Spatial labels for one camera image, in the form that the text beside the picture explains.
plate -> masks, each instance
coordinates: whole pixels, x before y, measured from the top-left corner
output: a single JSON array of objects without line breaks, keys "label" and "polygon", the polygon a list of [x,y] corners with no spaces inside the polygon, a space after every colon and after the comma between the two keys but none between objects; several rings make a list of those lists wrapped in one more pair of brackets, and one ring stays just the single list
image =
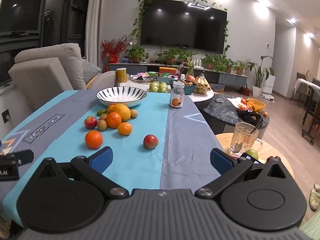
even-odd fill
[{"label": "plate", "polygon": [[140,104],[147,96],[147,92],[134,87],[112,87],[100,90],[96,97],[105,106],[124,104],[132,107]]}]

white curtain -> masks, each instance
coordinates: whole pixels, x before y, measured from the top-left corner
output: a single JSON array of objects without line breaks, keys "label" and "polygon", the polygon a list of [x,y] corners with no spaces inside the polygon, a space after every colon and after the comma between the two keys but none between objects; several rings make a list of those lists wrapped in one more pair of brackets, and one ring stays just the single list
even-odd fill
[{"label": "white curtain", "polygon": [[87,61],[100,67],[101,63],[101,28],[104,0],[89,0],[85,30],[85,53]]}]

bottle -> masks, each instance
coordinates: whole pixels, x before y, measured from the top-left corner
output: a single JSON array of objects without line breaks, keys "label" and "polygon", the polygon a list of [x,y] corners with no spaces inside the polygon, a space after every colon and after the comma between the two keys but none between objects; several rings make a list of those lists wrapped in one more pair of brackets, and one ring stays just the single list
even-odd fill
[{"label": "bottle", "polygon": [[174,108],[181,108],[183,106],[184,83],[174,81],[172,85],[169,105]]}]

jar label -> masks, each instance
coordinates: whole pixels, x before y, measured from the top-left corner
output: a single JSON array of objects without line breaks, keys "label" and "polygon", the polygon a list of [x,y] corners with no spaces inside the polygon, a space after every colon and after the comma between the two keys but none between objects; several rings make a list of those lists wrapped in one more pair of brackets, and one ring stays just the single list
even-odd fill
[{"label": "jar label", "polygon": [[175,108],[181,108],[183,106],[183,95],[182,94],[170,94],[170,106]]}]

pothos vine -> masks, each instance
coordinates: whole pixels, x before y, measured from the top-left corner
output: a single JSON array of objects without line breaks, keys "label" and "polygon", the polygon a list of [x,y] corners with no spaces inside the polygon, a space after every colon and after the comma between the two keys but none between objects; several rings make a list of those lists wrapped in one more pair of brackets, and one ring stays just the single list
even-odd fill
[{"label": "pothos vine", "polygon": [[[180,1],[190,3],[190,1],[187,1],[187,0],[180,0]],[[134,24],[133,24],[133,26],[136,26],[136,28],[131,33],[131,37],[135,36],[137,39],[141,36],[142,20],[143,20],[144,13],[147,11],[146,7],[145,7],[145,3],[146,3],[146,6],[150,6],[152,1],[151,0],[138,0],[138,2],[139,2],[139,13],[138,13],[137,18],[134,21]],[[197,0],[193,0],[192,2],[195,4],[200,4],[200,2],[198,2]],[[215,9],[218,9],[221,11],[228,11],[227,8],[223,9],[222,5],[217,6],[217,3],[215,3],[215,2],[208,4],[207,0],[201,0],[201,3],[204,6],[215,8]],[[223,33],[224,37],[225,37],[225,40],[224,40],[225,42],[227,42],[227,37],[229,36],[229,34],[227,33],[228,32],[228,29],[227,29],[228,24],[229,24],[229,21],[226,21],[226,27],[224,28],[224,33]],[[227,52],[229,48],[230,48],[230,45],[227,44],[224,47],[223,54],[225,54],[225,52]]]}]

